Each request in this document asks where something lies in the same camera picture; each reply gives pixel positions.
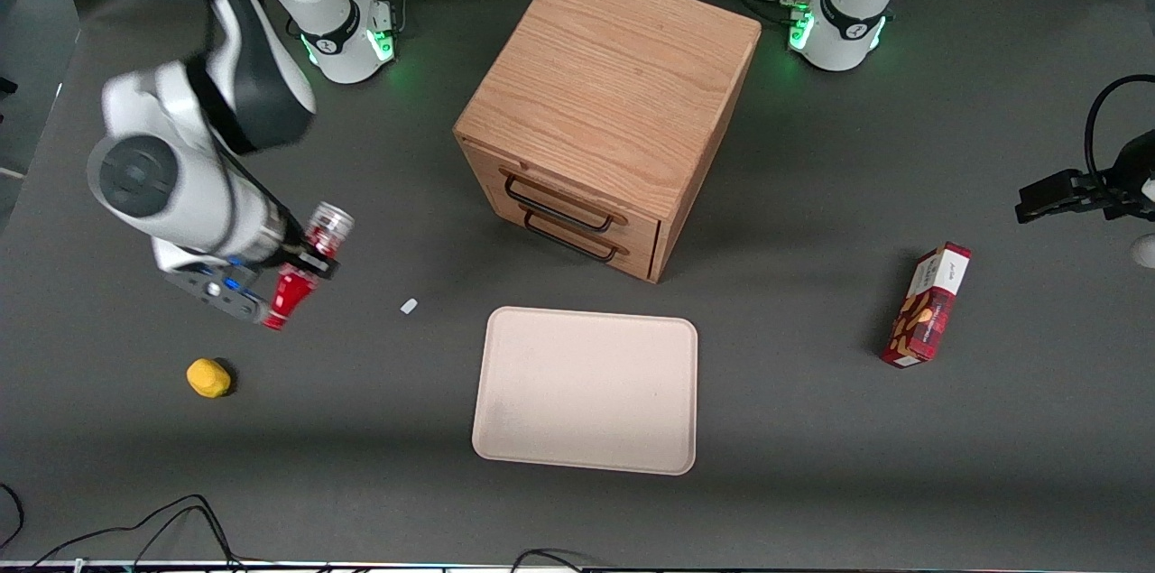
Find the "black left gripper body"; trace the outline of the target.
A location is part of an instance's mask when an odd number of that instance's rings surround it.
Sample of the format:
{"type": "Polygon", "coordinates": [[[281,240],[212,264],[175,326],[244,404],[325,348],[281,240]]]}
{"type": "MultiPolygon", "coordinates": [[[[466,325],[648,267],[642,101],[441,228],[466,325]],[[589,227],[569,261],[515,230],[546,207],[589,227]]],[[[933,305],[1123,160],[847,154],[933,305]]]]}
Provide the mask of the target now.
{"type": "Polygon", "coordinates": [[[1097,178],[1105,199],[1104,219],[1111,222],[1133,217],[1154,222],[1154,131],[1140,134],[1123,146],[1113,166],[1100,171],[1097,178]]]}

